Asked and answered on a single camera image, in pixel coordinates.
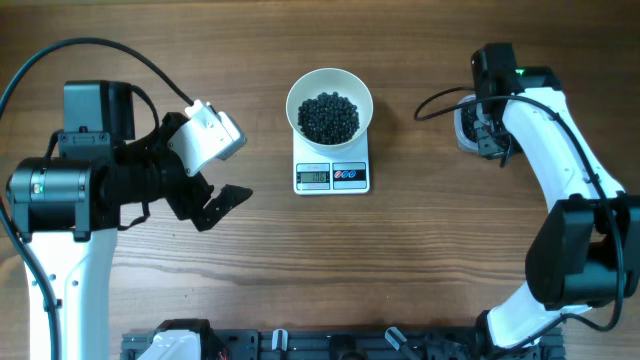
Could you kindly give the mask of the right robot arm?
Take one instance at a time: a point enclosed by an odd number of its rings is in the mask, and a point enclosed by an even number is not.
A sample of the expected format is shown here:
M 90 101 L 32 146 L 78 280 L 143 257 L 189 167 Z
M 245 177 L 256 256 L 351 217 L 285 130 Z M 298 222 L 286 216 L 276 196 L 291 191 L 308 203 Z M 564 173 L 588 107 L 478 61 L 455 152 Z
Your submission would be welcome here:
M 520 67 L 509 43 L 471 57 L 482 117 L 526 156 L 548 215 L 525 259 L 526 281 L 485 316 L 494 347 L 530 347 L 567 319 L 612 304 L 609 331 L 639 285 L 639 198 L 601 165 L 568 109 L 562 84 L 546 67 Z

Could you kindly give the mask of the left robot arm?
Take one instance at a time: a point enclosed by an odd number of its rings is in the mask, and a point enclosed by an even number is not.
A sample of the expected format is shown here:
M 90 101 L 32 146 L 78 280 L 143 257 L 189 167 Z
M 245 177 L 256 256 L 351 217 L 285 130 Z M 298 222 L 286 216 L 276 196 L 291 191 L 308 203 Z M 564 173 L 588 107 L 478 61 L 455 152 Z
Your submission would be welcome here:
M 165 200 L 179 220 L 213 228 L 252 194 L 216 188 L 202 175 L 213 160 L 244 146 L 236 122 L 205 102 L 156 117 L 137 137 L 133 101 L 139 87 L 116 81 L 70 81 L 64 86 L 64 126 L 46 153 L 23 160 L 7 195 L 19 240 L 42 271 L 51 300 L 32 295 L 30 331 L 42 333 L 46 311 L 56 313 L 54 337 L 33 344 L 40 356 L 104 359 L 109 351 L 108 291 L 121 209 Z

